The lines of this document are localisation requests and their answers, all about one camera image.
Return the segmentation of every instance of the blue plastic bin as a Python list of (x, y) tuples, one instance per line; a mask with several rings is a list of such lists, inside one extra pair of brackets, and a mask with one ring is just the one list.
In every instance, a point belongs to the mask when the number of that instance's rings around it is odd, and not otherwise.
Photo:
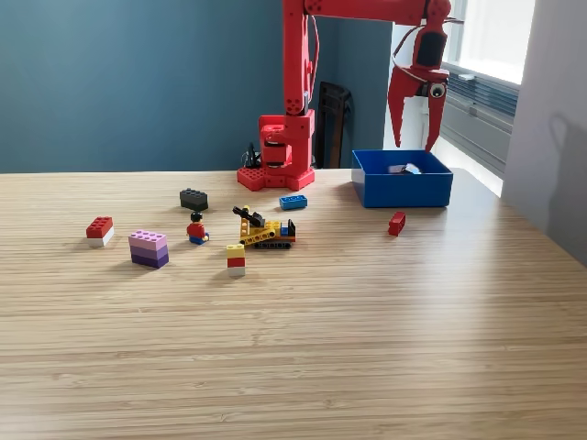
[[(352, 181), (365, 208), (428, 208), (450, 203), (452, 172), (423, 150), (359, 149), (352, 152)], [(390, 174), (413, 163), (422, 174)]]

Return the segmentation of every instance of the yellow lego vehicle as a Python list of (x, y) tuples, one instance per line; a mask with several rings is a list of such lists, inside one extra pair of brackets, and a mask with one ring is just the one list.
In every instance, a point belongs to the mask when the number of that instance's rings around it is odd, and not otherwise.
[(289, 249), (295, 242), (295, 225), (292, 220), (287, 226), (281, 222), (265, 220), (260, 214), (249, 214), (249, 207), (236, 206), (233, 213), (240, 217), (240, 244), (256, 249)]

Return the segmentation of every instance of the cable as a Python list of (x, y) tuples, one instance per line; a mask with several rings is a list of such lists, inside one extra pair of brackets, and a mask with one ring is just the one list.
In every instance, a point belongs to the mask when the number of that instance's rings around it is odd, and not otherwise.
[(312, 79), (311, 84), (312, 88), (310, 89), (310, 97), (308, 103), (312, 102), (312, 98), (314, 97), (314, 86), (316, 85), (316, 73), (318, 72), (318, 61), (320, 56), (320, 37), (318, 36), (318, 24), (316, 23), (316, 18), (314, 16), (310, 16), (312, 21), (314, 22), (314, 34), (316, 35), (316, 48), (314, 50), (314, 63), (313, 63), (313, 70), (312, 70)]
[[(462, 25), (465, 22), (463, 20), (459, 20), (457, 18), (454, 18), (452, 16), (447, 17), (446, 20), (444, 20), (444, 23), (452, 23), (452, 24), (456, 24), (456, 25)], [(419, 76), (414, 75), (413, 73), (411, 73), (410, 71), (408, 71), (407, 69), (405, 69), (404, 67), (400, 66), (397, 63), (397, 60), (395, 59), (395, 57), (397, 56), (397, 54), (400, 52), (400, 49), (402, 48), (402, 46), (404, 45), (405, 41), (408, 39), (408, 37), (410, 35), (412, 35), (412, 33), (420, 28), (424, 28), (426, 25), (420, 25), (420, 26), (416, 26), (411, 28), (402, 38), (402, 40), (400, 41), (400, 44), (397, 45), (397, 48), (395, 49), (395, 51), (392, 53), (392, 62), (393, 65), (395, 67), (397, 67), (400, 71), (402, 71), (403, 73), (405, 73), (406, 75), (414, 78), (417, 81), (420, 81), (421, 83), (427, 83), (427, 80), (425, 80), (424, 78), (420, 78)]]

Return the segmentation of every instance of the black lego brick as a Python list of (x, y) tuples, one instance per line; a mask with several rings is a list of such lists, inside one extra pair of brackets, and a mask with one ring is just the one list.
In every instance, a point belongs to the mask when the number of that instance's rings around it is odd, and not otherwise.
[(180, 192), (180, 201), (184, 208), (194, 209), (195, 211), (204, 211), (208, 209), (208, 195), (188, 188)]
[(186, 202), (185, 200), (181, 200), (182, 203), (182, 208), (188, 208), (191, 209), (192, 211), (196, 211), (198, 213), (201, 213), (202, 211), (205, 211), (206, 209), (208, 209), (208, 202), (206, 203), (189, 203)]

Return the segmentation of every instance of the blue lego brick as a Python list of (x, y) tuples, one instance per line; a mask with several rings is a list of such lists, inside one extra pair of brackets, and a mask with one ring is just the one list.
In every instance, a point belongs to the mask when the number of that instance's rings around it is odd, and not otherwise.
[(303, 195), (294, 195), (292, 197), (282, 197), (279, 199), (279, 205), (284, 211), (291, 209), (306, 208), (308, 206), (308, 199)]
[[(352, 152), (352, 181), (365, 208), (445, 207), (452, 172), (424, 150), (362, 149)], [(393, 165), (413, 163), (422, 174), (390, 174)]]

